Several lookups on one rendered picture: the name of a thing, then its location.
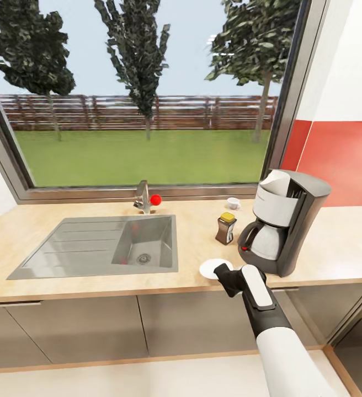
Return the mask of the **paper coffee filter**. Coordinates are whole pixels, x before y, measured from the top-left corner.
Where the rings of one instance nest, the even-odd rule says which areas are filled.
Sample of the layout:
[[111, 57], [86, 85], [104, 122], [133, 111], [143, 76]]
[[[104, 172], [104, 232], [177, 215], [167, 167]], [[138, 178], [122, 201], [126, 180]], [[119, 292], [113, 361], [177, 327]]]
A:
[[290, 175], [286, 172], [273, 169], [270, 175], [265, 178], [260, 184], [269, 193], [286, 197], [288, 186], [290, 182]]

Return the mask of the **coffee cup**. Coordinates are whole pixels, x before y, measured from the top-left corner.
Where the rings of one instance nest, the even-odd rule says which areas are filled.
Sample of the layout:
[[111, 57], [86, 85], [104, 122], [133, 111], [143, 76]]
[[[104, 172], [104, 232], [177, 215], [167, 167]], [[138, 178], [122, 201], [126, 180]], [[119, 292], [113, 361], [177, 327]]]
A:
[[239, 204], [239, 199], [236, 199], [236, 198], [227, 199], [227, 204], [228, 204], [228, 207], [231, 209], [239, 209], [241, 206]]

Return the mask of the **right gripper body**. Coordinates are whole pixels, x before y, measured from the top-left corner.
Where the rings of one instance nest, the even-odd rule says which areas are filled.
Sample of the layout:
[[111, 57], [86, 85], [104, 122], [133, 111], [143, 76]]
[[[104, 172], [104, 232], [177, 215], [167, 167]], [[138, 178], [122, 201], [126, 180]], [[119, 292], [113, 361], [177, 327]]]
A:
[[232, 271], [229, 269], [226, 263], [222, 263], [214, 269], [214, 273], [217, 274], [219, 282], [225, 288], [225, 291], [230, 297], [234, 297], [236, 294], [240, 293], [239, 290], [232, 288], [228, 281], [228, 276]]

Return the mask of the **bottle of coffee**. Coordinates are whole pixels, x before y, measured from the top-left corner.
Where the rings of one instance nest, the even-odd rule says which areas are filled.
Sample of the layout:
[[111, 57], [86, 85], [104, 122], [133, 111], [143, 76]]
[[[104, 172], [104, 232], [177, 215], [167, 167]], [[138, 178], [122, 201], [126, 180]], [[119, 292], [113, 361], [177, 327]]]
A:
[[233, 229], [237, 222], [235, 216], [231, 213], [225, 212], [217, 219], [219, 230], [215, 237], [218, 242], [223, 245], [227, 245], [234, 240]]

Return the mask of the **saucer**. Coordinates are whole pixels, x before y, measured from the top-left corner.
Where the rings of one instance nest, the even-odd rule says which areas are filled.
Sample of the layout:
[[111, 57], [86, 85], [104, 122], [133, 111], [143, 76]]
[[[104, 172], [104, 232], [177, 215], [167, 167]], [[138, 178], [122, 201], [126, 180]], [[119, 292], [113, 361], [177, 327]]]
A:
[[201, 275], [210, 279], [218, 280], [217, 274], [214, 273], [214, 269], [219, 265], [221, 265], [222, 263], [226, 263], [229, 269], [233, 271], [233, 266], [229, 261], [223, 259], [211, 259], [201, 264], [200, 266]]

